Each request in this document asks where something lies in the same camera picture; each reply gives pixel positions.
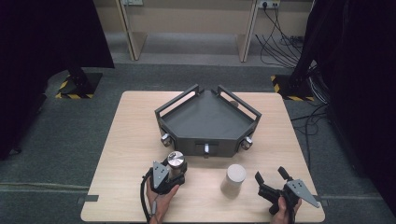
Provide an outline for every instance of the wooden table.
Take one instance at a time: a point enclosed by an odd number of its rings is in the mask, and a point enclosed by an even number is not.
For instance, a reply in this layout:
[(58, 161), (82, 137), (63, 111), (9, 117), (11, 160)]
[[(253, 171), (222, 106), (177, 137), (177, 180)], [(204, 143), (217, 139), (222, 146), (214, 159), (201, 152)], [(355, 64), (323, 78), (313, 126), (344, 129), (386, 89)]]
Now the wooden table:
[[(160, 141), (154, 110), (179, 94), (127, 91), (122, 95), (88, 193), (98, 195), (98, 200), (85, 202), (84, 221), (145, 221), (139, 198), (142, 175), (153, 161), (162, 161), (172, 151)], [(253, 146), (232, 158), (186, 157), (186, 183), (171, 202), (164, 222), (269, 222), (271, 203), (257, 194), (254, 175), (260, 171), (267, 185), (282, 189), (285, 180), (277, 172), (279, 166), (317, 194), (281, 96), (263, 92), (235, 95), (262, 113)], [(245, 167), (247, 178), (238, 197), (229, 199), (220, 184), (234, 163)], [(324, 217), (322, 207), (303, 202), (296, 221), (321, 222)]]

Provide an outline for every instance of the metal lid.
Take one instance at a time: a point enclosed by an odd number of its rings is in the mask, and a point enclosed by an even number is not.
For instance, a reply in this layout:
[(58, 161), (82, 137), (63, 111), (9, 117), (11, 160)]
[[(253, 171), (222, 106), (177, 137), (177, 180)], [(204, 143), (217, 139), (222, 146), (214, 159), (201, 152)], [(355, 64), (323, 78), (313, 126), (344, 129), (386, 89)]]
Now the metal lid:
[(183, 165), (184, 161), (185, 161), (184, 156), (179, 151), (171, 152), (168, 155), (169, 166), (174, 168), (174, 169), (175, 168), (179, 168), (181, 165)]

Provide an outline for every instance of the person's right hand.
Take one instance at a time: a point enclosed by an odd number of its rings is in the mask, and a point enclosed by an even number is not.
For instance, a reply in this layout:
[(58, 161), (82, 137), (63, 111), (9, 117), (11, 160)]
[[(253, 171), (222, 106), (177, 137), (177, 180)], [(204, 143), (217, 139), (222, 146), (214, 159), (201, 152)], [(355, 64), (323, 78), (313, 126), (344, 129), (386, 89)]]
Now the person's right hand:
[[(286, 207), (286, 201), (284, 197), (279, 197), (277, 200), (279, 211), (273, 216), (271, 224), (289, 224), (289, 211)], [(297, 204), (294, 206), (294, 215), (297, 214), (297, 210), (300, 208), (302, 200), (299, 199)]]

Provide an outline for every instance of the black stand base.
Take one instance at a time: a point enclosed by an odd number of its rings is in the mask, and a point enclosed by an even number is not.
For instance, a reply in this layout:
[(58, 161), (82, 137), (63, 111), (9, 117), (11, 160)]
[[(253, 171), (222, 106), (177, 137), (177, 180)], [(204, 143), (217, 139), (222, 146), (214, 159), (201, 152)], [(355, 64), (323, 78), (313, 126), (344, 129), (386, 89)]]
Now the black stand base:
[(314, 101), (314, 95), (304, 81), (298, 89), (292, 89), (289, 85), (290, 75), (271, 76), (275, 92), (279, 93), (285, 100), (293, 101)]
[(56, 94), (56, 98), (66, 99), (91, 99), (96, 91), (96, 87), (102, 78), (102, 73), (87, 73), (87, 80), (84, 84), (76, 84), (69, 75)]

